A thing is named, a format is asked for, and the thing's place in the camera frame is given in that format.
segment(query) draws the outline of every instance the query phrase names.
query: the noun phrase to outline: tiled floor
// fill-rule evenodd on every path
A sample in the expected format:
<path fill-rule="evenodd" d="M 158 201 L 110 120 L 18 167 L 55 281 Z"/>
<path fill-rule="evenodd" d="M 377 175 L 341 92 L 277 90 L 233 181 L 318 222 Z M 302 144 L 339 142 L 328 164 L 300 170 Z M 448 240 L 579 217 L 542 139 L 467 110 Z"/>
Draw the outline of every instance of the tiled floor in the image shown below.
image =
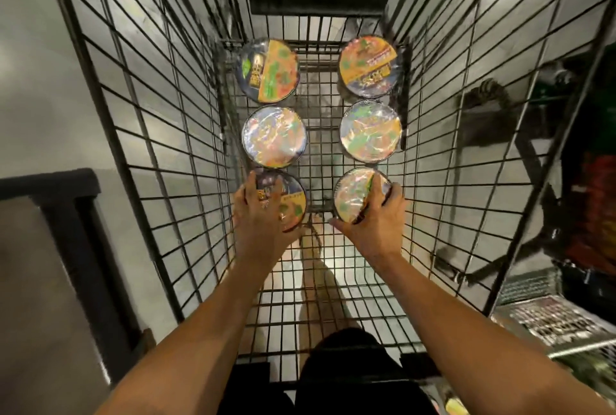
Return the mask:
<path fill-rule="evenodd" d="M 503 255 L 518 224 L 516 213 L 524 208 L 532 188 L 519 154 L 514 147 L 508 150 L 507 144 L 465 147 L 458 159 L 451 156 L 457 96 L 463 88 L 467 91 L 489 77 L 505 84 L 514 102 L 525 100 L 530 72 L 540 62 L 587 45 L 605 5 L 603 2 L 592 7 L 601 0 L 562 0 L 559 14 L 550 26 L 553 33 L 543 48 L 558 0 L 481 0 L 477 11 L 473 0 L 447 0 L 435 11 L 439 1 L 429 0 L 423 9 L 424 0 L 417 1 L 411 7 L 409 19 L 404 20 L 413 4 L 413 0 L 406 0 L 394 23 L 395 30 L 402 31 L 398 39 L 412 23 L 408 36 L 416 38 L 412 44 L 415 74 L 407 149 L 394 154 L 382 166 L 393 181 L 404 185 L 406 196 L 414 200 L 407 218 L 404 248 L 426 274 L 433 252 L 447 244 L 453 245 L 453 262 L 462 268 L 467 266 L 468 271 Z M 116 54 L 113 36 L 103 21 L 109 17 L 105 19 L 107 12 L 100 0 L 73 0 L 81 28 L 90 40 L 88 48 L 98 77 L 106 86 L 105 96 L 119 128 L 120 143 L 133 166 L 135 184 L 140 196 L 147 198 L 143 206 L 165 256 L 165 268 L 174 281 L 184 313 L 189 314 L 199 299 L 209 295 L 228 263 L 232 238 L 227 192 L 233 191 L 238 177 L 234 158 L 223 156 L 213 76 L 199 71 L 199 64 L 187 49 L 187 45 L 197 49 L 198 57 L 211 64 L 212 47 L 204 45 L 201 49 L 196 25 L 188 15 L 181 14 L 185 8 L 178 6 L 176 0 L 169 3 L 180 12 L 188 38 L 180 38 L 172 30 L 169 41 L 158 0 L 107 2 L 131 71 L 128 79 L 114 62 L 121 63 L 122 58 Z M 189 2 L 209 31 L 203 1 Z M 376 26 L 373 21 L 344 18 L 251 17 L 246 0 L 239 2 L 242 22 L 251 38 L 269 33 L 271 37 L 284 36 L 290 40 L 345 41 L 358 33 L 371 33 Z M 390 11 L 397 2 L 390 0 Z M 103 187 L 99 209 L 135 310 L 143 325 L 152 327 L 160 339 L 173 328 L 173 317 L 131 213 L 56 0 L 2 0 L 0 4 L 0 150 L 4 155 L 0 174 L 8 177 L 77 166 L 97 170 Z M 428 33 L 422 36 L 421 28 L 428 19 Z M 458 21 L 459 28 L 437 49 Z M 314 54 L 306 52 L 304 58 L 312 59 Z M 340 98 L 335 76 L 331 71 L 306 73 L 293 103 L 310 128 L 311 146 L 292 170 L 307 182 L 315 203 L 327 200 L 337 178 L 354 164 L 344 158 L 337 142 L 335 127 L 349 103 Z M 230 94 L 234 97 L 232 108 L 239 108 L 242 121 L 246 116 L 242 111 L 248 108 L 246 101 L 235 97 L 236 90 L 230 90 Z M 135 97 L 142 109 L 141 123 L 131 104 Z M 331 152 L 322 151 L 324 144 L 331 146 Z M 544 154 L 549 145 L 546 140 L 534 141 L 538 154 Z M 159 175 L 154 170 L 151 152 L 156 155 Z M 331 172 L 326 162 L 330 159 Z M 455 199 L 462 207 L 455 213 L 442 206 L 454 200 L 451 185 L 456 174 L 451 167 L 459 167 Z M 161 190 L 161 181 L 166 195 Z M 542 222 L 542 213 L 536 212 L 526 238 L 534 236 Z M 395 300 L 380 298 L 389 295 L 386 286 L 363 263 L 358 263 L 362 259 L 352 251 L 352 246 L 339 235 L 326 233 L 331 244 L 325 244 L 323 262 L 333 271 L 343 297 L 350 303 L 364 304 L 364 308 L 355 310 L 349 306 L 352 318 L 371 325 L 375 336 L 390 343 L 392 351 L 407 350 L 408 342 L 417 339 L 412 329 L 405 327 L 408 321 L 398 320 L 401 313 Z M 514 272 L 545 263 L 545 257 L 538 255 L 517 266 Z M 298 313 L 301 303 L 306 302 L 300 290 L 303 264 L 299 257 L 290 256 L 278 267 L 259 297 L 266 305 L 260 310 L 280 317 L 275 326 L 261 326 L 268 330 L 264 351 L 274 359 L 280 358 L 276 362 L 276 377 L 294 379 L 298 361 L 292 353 L 283 355 L 283 350 L 294 350 L 299 345 L 295 337 L 300 325 L 297 321 L 301 321 Z M 458 288 L 438 272 L 431 277 L 477 308 L 483 307 L 493 280 Z M 285 298 L 285 292 L 290 292 L 292 298 Z M 269 316 L 266 319 L 258 312 L 257 322 L 272 323 Z M 404 333 L 399 333 L 397 323 L 401 323 Z"/>

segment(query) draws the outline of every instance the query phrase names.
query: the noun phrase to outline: wire rack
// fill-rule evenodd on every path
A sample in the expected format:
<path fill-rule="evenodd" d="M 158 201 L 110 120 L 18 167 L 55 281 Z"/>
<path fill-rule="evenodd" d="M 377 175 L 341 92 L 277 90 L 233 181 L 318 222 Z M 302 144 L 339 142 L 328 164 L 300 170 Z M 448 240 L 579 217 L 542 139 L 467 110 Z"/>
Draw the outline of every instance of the wire rack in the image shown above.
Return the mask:
<path fill-rule="evenodd" d="M 403 254 L 490 315 L 524 242 L 542 227 L 545 193 L 558 193 L 551 175 L 612 40 L 615 10 L 615 0 L 389 0 L 381 17 L 329 17 L 251 14 L 249 0 L 58 4 L 178 322 L 211 294 L 235 256 L 230 200 L 249 168 L 237 136 L 257 108 L 230 69 L 243 43 L 281 38 L 299 54 L 300 84 L 285 105 L 304 119 L 309 146 L 288 170 L 306 188 L 309 211 L 326 221 L 336 181 L 358 165 L 339 143 L 338 124 L 352 100 L 338 89 L 338 54 L 366 33 L 400 46 L 404 79 L 384 100 L 398 110 L 404 135 L 379 169 L 412 200 Z M 577 53 L 588 53 L 588 66 L 574 95 L 560 98 L 564 117 L 556 133 L 533 140 L 530 155 L 520 154 L 539 69 Z M 488 78 L 508 93 L 515 124 L 496 128 L 504 142 L 466 146 L 465 96 Z M 539 162 L 532 177 L 530 160 Z M 309 266 L 305 248 L 285 253 L 256 299 L 240 347 L 240 361 L 272 362 L 272 380 L 289 387 L 319 338 L 311 329 L 323 335 L 326 327 L 353 322 L 395 358 L 424 350 L 353 245 L 327 224 L 322 238 L 320 259 L 310 258 Z M 454 276 L 435 267 L 443 248 Z M 459 279 L 492 263 L 481 280 Z M 343 309 L 341 319 L 335 308 Z"/>

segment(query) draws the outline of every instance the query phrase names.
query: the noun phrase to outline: leg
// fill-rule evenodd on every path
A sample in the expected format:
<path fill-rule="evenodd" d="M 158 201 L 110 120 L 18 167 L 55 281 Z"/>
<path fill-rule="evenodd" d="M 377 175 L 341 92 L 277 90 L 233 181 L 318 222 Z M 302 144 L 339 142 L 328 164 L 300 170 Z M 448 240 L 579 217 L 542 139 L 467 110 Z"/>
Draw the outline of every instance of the leg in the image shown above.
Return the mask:
<path fill-rule="evenodd" d="M 302 307 L 299 312 L 299 369 L 308 358 L 307 350 L 328 335 L 347 327 L 359 327 L 344 302 L 344 296 L 332 271 L 320 259 L 323 244 L 323 218 L 311 216 L 311 233 L 300 239 L 301 259 L 304 268 Z"/>

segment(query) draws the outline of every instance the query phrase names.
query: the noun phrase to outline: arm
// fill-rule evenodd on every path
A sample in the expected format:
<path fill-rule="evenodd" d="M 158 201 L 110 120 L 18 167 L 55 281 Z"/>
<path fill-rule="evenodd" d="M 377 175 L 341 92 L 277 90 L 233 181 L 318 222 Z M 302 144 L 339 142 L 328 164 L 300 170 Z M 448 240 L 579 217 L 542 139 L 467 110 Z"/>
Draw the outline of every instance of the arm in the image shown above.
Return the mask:
<path fill-rule="evenodd" d="M 402 258 L 407 201 L 394 184 L 385 205 L 372 184 L 366 218 L 332 224 L 387 283 L 437 367 L 473 415 L 613 414 L 592 389 L 471 310 Z"/>
<path fill-rule="evenodd" d="M 287 247 L 303 233 L 282 233 L 277 181 L 266 209 L 254 173 L 235 193 L 236 257 L 224 280 L 184 323 L 120 381 L 98 415 L 215 414 L 254 296 Z"/>

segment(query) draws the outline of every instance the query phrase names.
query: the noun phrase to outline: finger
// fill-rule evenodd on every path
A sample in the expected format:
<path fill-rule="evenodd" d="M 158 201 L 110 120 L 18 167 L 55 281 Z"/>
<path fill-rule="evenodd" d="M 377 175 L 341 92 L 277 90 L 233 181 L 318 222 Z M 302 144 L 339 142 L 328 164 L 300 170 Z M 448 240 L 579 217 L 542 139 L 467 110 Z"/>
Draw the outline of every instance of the finger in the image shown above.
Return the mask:
<path fill-rule="evenodd" d="M 385 195 L 381 187 L 381 175 L 375 173 L 372 177 L 372 185 L 368 194 L 368 212 L 377 212 L 385 200 Z"/>
<path fill-rule="evenodd" d="M 248 202 L 248 207 L 250 209 L 257 209 L 258 207 L 261 207 L 259 195 L 257 193 L 257 175 L 254 170 L 250 172 L 250 175 L 248 175 L 248 179 L 244 185 L 246 186 L 246 202 Z"/>
<path fill-rule="evenodd" d="M 248 211 L 246 204 L 246 194 L 244 185 L 241 185 L 233 195 L 233 214 L 234 217 L 241 218 Z"/>
<path fill-rule="evenodd" d="M 351 228 L 353 225 L 350 223 L 343 222 L 340 219 L 332 218 L 329 220 L 329 224 L 331 224 L 336 230 L 342 233 L 345 237 L 348 237 L 351 232 Z"/>
<path fill-rule="evenodd" d="M 308 235 L 308 234 L 310 234 L 310 229 L 309 228 L 299 227 L 299 228 L 296 228 L 295 230 L 292 230 L 290 232 L 284 233 L 283 237 L 285 239 L 285 242 L 288 245 L 291 245 L 294 242 L 296 242 L 297 240 L 299 240 L 300 238 L 302 238 L 304 235 Z"/>
<path fill-rule="evenodd" d="M 391 193 L 389 194 L 389 199 L 385 203 L 385 206 L 398 206 L 403 199 L 404 193 L 402 192 L 402 186 L 400 186 L 400 183 L 393 183 L 391 185 Z"/>
<path fill-rule="evenodd" d="M 276 178 L 276 183 L 273 185 L 273 191 L 270 194 L 269 203 L 267 204 L 268 212 L 275 212 L 278 215 L 280 210 L 280 200 L 282 198 L 282 178 Z"/>

